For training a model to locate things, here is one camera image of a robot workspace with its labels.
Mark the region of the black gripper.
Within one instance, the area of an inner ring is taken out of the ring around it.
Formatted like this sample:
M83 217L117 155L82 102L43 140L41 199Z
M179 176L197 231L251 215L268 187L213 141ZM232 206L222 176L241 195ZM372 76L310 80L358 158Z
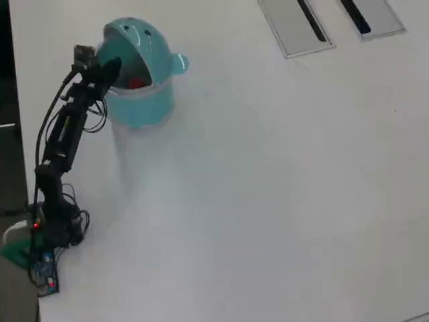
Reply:
M68 89L68 104L93 106L103 101L104 96L119 77L122 61L120 57L100 63L97 57L91 57L87 77L73 83Z

